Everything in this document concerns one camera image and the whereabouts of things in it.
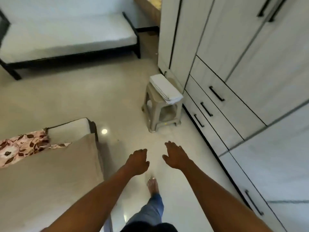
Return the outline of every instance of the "foot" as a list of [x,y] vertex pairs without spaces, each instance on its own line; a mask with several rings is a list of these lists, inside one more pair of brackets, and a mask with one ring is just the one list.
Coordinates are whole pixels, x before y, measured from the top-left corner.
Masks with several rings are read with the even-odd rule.
[[154,177],[151,177],[148,180],[147,186],[151,196],[159,193],[159,186],[157,180]]

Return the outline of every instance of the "floral fabric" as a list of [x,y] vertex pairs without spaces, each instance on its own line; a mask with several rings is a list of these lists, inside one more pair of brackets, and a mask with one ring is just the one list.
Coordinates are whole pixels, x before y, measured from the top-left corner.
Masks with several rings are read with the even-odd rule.
[[62,148],[70,143],[50,145],[46,129],[0,141],[0,168],[15,164],[46,148]]

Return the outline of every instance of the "stool seat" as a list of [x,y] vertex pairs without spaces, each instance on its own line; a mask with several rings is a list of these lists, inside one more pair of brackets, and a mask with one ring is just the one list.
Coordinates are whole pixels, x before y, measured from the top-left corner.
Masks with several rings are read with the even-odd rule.
[[[168,78],[168,81],[178,90],[176,82],[172,78]],[[147,103],[151,101],[151,109],[149,109]],[[175,125],[181,124],[180,114],[182,108],[182,101],[175,104],[168,104],[164,98],[156,91],[154,86],[149,82],[146,87],[146,95],[142,111],[146,113],[148,130],[154,133],[159,127],[174,123]]]

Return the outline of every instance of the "black handle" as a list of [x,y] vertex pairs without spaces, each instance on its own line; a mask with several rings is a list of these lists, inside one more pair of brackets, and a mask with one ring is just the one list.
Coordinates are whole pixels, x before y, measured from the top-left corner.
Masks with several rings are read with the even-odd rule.
[[214,91],[213,87],[212,86],[209,86],[210,90],[214,93],[214,95],[221,101],[225,101],[224,98],[220,98],[220,96]]
[[279,6],[277,7],[276,11],[272,14],[272,16],[270,17],[270,19],[268,20],[268,22],[274,22],[275,21],[275,17],[278,14],[278,12],[280,11],[281,7],[283,6],[283,4],[286,2],[286,0],[282,0],[281,3],[279,4]]
[[270,3],[271,0],[266,0],[264,5],[262,6],[260,12],[257,14],[257,17],[263,17],[264,16],[264,11],[266,10],[268,4]]
[[194,114],[194,117],[195,117],[195,119],[198,121],[198,123],[200,124],[200,126],[203,128],[203,127],[205,127],[204,125],[202,125],[201,123],[200,123],[200,121],[198,120],[198,118],[196,117],[196,114]]
[[250,195],[249,195],[249,191],[245,190],[246,195],[248,196],[248,198],[250,199],[251,203],[253,204],[253,206],[255,207],[255,209],[258,211],[258,213],[262,216],[264,215],[264,212],[261,212],[257,206],[255,205],[255,203],[253,202],[253,200],[251,199]]
[[206,107],[204,106],[204,102],[201,102],[202,107],[205,109],[205,111],[207,112],[207,114],[209,116],[213,116],[213,114],[209,113],[209,111],[206,109]]

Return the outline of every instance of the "bed frame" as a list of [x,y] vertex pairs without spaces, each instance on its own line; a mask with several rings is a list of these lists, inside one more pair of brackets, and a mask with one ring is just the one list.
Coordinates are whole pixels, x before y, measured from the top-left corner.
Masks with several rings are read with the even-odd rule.
[[[36,60],[29,60],[29,61],[22,61],[22,62],[15,62],[15,63],[5,63],[0,58],[0,65],[15,79],[20,80],[21,76],[15,71],[16,69],[23,69],[23,68],[33,68],[33,67],[40,67],[40,66],[56,66],[61,65],[64,63],[75,63],[75,62],[85,62],[85,61],[92,61],[98,58],[102,58],[106,56],[107,54],[112,53],[119,53],[119,52],[127,52],[127,51],[133,51],[137,58],[141,58],[141,51],[140,51],[140,41],[139,36],[137,33],[137,30],[125,14],[125,12],[122,12],[125,19],[130,24],[131,28],[133,29],[136,37],[137,37],[137,43],[135,45],[128,45],[128,46],[122,46],[112,49],[104,49],[104,50],[97,50],[97,51],[90,51],[86,53],[78,53],[78,54],[70,54],[70,55],[63,55],[63,56],[56,56],[51,58],[42,58],[42,59],[36,59]],[[2,40],[6,35],[7,30],[10,27],[10,22],[5,17],[3,12],[0,10],[0,47],[2,44]]]

